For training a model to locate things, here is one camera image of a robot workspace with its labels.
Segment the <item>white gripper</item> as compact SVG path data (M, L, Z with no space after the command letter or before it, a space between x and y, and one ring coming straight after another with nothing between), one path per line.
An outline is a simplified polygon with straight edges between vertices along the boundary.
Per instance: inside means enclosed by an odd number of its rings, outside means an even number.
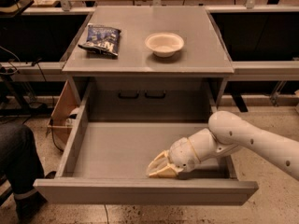
M148 177L176 178L179 173L189 173L195 170L201 164L195 145L196 142L192 136L177 140L169 151L162 151L149 164Z

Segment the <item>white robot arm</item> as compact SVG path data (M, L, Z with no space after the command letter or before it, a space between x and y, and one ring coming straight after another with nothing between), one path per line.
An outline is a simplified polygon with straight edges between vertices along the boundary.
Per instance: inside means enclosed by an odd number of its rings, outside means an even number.
M228 156L245 147L299 179L299 142L260 129L239 116L217 111L208 126L174 142L149 164L149 178L176 178L198 170L204 161Z

